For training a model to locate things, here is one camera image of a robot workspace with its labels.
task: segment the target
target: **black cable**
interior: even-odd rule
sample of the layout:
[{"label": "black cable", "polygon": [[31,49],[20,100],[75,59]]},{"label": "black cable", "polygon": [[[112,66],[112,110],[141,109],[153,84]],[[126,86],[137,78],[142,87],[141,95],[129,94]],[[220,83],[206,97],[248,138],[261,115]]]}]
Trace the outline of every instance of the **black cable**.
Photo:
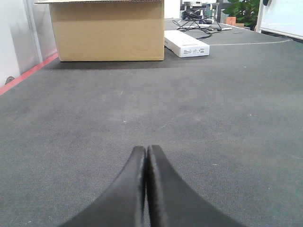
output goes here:
[{"label": "black cable", "polygon": [[[218,27],[212,27],[212,26],[209,26],[209,27],[201,27],[197,21],[203,21],[204,23],[206,23],[206,19],[208,18],[214,18],[214,20],[216,21]],[[189,31],[189,30],[200,30],[202,32],[204,32],[205,34],[207,34],[206,36],[202,36],[200,38],[197,38],[197,39],[206,39],[206,38],[209,38],[211,37],[213,34],[215,33],[219,33],[219,32],[222,32],[222,27],[220,26],[220,24],[218,23],[218,21],[216,20],[216,18],[214,16],[209,16],[209,17],[205,17],[203,19],[191,19],[189,21],[187,21],[186,23],[184,24],[179,24],[177,21],[173,20],[172,21],[175,25],[178,26],[177,30],[181,31],[181,32],[186,32],[186,31]]]}]

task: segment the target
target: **gray carpet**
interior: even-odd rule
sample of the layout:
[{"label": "gray carpet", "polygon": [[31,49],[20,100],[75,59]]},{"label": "gray carpet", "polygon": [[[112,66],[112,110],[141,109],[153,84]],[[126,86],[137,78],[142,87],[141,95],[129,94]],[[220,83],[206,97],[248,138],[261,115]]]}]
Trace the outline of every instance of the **gray carpet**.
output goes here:
[{"label": "gray carpet", "polygon": [[[239,31],[205,42],[283,41]],[[294,41],[187,59],[166,50],[156,62],[54,60],[0,96],[0,226],[59,225],[149,144],[247,226],[303,226],[302,71]]]}]

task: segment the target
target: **cardboard box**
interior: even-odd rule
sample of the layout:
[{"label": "cardboard box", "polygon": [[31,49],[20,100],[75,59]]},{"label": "cardboard box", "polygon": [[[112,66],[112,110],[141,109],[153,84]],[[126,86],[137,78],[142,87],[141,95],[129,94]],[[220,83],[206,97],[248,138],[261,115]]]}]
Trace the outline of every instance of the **cardboard box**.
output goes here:
[{"label": "cardboard box", "polygon": [[164,59],[164,0],[46,0],[61,61]]}]

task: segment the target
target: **white box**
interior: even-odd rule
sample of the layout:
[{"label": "white box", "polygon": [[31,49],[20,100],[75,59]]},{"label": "white box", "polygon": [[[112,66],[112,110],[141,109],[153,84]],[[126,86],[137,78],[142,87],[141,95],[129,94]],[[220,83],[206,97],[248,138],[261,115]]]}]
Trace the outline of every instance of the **white box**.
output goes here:
[{"label": "white box", "polygon": [[177,30],[164,31],[164,44],[180,58],[209,55],[208,44]]}]

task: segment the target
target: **orange object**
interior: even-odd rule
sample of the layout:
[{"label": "orange object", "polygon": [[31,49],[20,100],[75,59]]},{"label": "orange object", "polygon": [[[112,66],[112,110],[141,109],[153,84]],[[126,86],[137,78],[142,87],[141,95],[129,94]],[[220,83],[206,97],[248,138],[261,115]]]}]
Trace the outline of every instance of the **orange object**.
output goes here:
[{"label": "orange object", "polygon": [[227,17],[225,23],[227,25],[236,25],[236,17]]}]

